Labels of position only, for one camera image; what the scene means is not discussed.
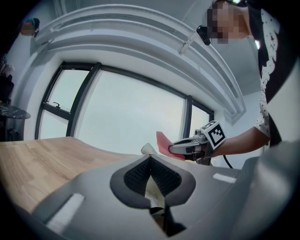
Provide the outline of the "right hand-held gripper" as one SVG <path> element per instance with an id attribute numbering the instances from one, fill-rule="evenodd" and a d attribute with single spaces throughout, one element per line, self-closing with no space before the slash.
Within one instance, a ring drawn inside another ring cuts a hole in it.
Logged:
<path id="1" fill-rule="evenodd" d="M 191 161 L 201 165 L 210 165 L 214 151 L 222 145 L 226 136 L 219 121 L 212 120 L 195 129 L 192 138 L 173 142 L 169 151 L 173 154 L 191 155 Z"/>

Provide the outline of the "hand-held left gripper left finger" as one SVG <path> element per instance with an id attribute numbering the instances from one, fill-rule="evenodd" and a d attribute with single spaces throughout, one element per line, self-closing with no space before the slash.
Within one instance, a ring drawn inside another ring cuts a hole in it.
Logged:
<path id="1" fill-rule="evenodd" d="M 81 173 L 49 194 L 33 216 L 65 240 L 164 240 L 145 197 L 150 161 L 137 156 Z"/>

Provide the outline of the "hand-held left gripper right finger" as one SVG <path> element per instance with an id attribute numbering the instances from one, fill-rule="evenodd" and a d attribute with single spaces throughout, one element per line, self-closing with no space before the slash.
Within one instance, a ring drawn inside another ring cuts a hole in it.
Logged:
<path id="1" fill-rule="evenodd" d="M 151 165 L 179 176 L 180 184 L 165 196 L 166 230 L 151 240 L 243 240 L 245 169 L 197 165 L 151 155 Z"/>

